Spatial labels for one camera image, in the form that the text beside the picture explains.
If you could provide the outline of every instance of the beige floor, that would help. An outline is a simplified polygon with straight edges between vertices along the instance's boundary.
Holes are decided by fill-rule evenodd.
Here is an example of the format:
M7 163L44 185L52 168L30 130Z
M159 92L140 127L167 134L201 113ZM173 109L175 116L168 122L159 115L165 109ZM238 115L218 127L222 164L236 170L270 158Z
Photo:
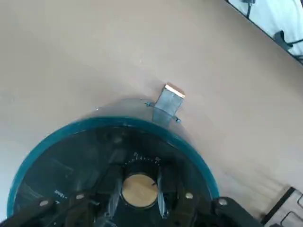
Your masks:
M222 195L258 217L303 190L303 66L224 1L2 0L0 31L1 218L47 134L168 81Z

